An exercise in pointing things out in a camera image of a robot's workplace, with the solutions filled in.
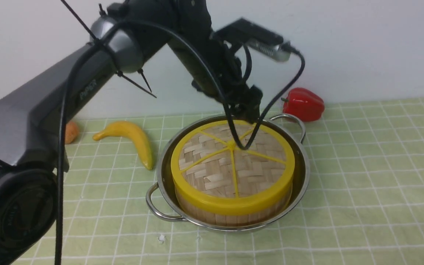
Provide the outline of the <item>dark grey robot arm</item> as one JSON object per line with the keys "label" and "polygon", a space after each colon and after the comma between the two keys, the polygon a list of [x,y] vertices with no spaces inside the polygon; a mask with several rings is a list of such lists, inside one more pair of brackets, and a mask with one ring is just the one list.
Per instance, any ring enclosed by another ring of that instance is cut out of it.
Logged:
{"label": "dark grey robot arm", "polygon": [[61,263],[66,123],[115,74],[139,71],[169,45],[195,89],[226,113],[254,123],[262,92],[222,40],[204,0],[113,3],[80,49],[0,99],[0,265],[9,265],[57,225]]}

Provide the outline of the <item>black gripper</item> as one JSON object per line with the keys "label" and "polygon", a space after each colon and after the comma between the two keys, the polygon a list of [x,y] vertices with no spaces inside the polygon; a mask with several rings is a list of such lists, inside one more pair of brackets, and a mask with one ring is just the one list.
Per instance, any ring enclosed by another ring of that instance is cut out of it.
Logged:
{"label": "black gripper", "polygon": [[242,74],[241,61],[225,42],[213,35],[184,35],[211,71],[217,77],[225,99],[207,74],[193,52],[187,47],[182,49],[182,64],[193,77],[193,87],[207,97],[230,106],[231,116],[247,123],[257,122],[260,117],[260,104],[263,97],[261,89],[246,84],[246,74]]}

